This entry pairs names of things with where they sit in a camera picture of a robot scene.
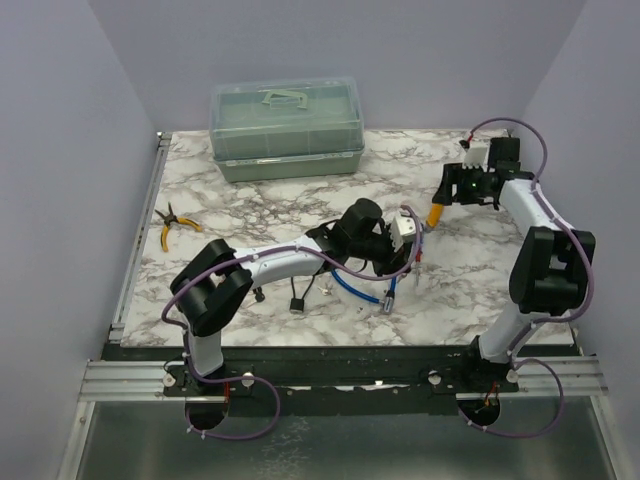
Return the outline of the orange handled tool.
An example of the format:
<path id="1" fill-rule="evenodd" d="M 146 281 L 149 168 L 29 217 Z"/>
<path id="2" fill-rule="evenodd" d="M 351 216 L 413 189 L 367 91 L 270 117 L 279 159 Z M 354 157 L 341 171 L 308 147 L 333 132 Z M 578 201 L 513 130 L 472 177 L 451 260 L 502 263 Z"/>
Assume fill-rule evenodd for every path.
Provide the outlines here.
<path id="1" fill-rule="evenodd" d="M 438 225 L 443 211 L 444 211 L 444 206 L 442 204 L 433 203 L 426 217 L 425 224 L 430 229 L 434 229 Z"/>

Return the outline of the small silver keys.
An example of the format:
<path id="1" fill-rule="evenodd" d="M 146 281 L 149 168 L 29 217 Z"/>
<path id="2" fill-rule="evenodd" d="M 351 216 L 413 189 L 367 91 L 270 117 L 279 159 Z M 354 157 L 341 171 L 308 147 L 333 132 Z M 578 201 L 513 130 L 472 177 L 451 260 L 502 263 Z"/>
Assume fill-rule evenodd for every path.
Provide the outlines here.
<path id="1" fill-rule="evenodd" d="M 318 287 L 318 289 L 320 290 L 321 294 L 324 296 L 329 296 L 332 294 L 332 286 L 328 285 L 328 284 L 324 284 Z"/>

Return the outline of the small black keys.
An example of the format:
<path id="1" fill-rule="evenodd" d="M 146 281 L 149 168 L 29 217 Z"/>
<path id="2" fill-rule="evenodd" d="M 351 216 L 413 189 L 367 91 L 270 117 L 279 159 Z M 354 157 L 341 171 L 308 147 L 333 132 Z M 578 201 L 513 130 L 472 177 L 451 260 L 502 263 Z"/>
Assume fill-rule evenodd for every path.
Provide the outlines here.
<path id="1" fill-rule="evenodd" d="M 254 293 L 255 300 L 256 300 L 258 303 L 261 303 L 261 302 L 263 302 L 263 301 L 266 299 L 266 297 L 265 297 L 265 295 L 264 295 L 264 292 L 263 292 L 263 290 L 262 290 L 262 288 L 261 288 L 261 287 L 259 287 L 259 288 L 257 288 L 257 289 L 254 289 L 254 290 L 253 290 L 253 293 Z"/>

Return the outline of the clear green plastic storage box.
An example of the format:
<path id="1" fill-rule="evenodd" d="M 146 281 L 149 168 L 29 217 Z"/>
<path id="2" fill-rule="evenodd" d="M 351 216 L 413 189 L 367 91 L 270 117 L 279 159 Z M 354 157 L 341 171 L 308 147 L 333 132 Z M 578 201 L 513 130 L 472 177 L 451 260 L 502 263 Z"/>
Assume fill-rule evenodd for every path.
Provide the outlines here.
<path id="1" fill-rule="evenodd" d="M 365 148 L 351 77 L 219 85 L 209 135 L 229 183 L 352 174 Z"/>

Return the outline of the blue red screwdriver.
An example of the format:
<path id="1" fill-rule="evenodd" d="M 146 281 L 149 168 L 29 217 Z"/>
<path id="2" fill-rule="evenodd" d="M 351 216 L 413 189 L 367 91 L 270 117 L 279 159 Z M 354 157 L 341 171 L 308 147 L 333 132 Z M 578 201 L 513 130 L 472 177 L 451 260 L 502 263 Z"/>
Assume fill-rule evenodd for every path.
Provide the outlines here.
<path id="1" fill-rule="evenodd" d="M 420 245 L 418 247 L 416 256 L 415 256 L 415 260 L 414 263 L 412 265 L 412 276 L 414 279 L 414 287 L 418 288 L 419 284 L 420 284 L 420 280 L 421 280 L 421 274 L 422 274 L 422 258 L 424 255 L 424 248 L 425 248 L 425 240 L 426 237 L 428 236 L 428 234 L 433 230 L 433 227 L 428 223 L 425 222 L 422 226 L 421 226 L 421 233 L 420 233 Z"/>

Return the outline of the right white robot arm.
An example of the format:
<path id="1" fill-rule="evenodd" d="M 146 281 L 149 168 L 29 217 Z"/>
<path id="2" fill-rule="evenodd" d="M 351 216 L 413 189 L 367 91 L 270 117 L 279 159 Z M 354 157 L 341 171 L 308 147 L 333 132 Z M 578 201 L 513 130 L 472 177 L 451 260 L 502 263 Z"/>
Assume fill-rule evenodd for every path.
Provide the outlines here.
<path id="1" fill-rule="evenodd" d="M 435 228 L 445 207 L 491 205 L 504 209 L 523 236 L 509 277 L 510 301 L 477 339 L 479 357 L 464 362 L 460 379 L 480 392 L 496 380 L 492 363 L 506 364 L 545 323 L 571 321 L 592 298 L 596 240 L 574 229 L 547 202 L 531 172 L 522 170 L 520 141 L 496 137 L 486 146 L 460 145 L 464 158 L 443 168 L 426 220 Z"/>

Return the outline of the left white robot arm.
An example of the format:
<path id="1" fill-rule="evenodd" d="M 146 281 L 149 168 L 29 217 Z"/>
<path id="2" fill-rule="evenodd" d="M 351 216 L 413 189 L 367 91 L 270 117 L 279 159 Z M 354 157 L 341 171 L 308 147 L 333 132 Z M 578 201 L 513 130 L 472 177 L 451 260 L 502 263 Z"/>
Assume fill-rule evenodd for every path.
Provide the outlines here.
<path id="1" fill-rule="evenodd" d="M 221 332 L 249 293 L 293 277 L 344 270 L 350 259 L 372 266 L 368 280 L 392 280 L 411 269 L 421 241 L 421 224 L 410 207 L 387 222 L 377 203 L 360 198 L 340 218 L 276 246 L 234 249 L 223 239 L 209 242 L 170 284 L 167 306 L 185 318 L 188 384 L 201 395 L 220 387 Z"/>

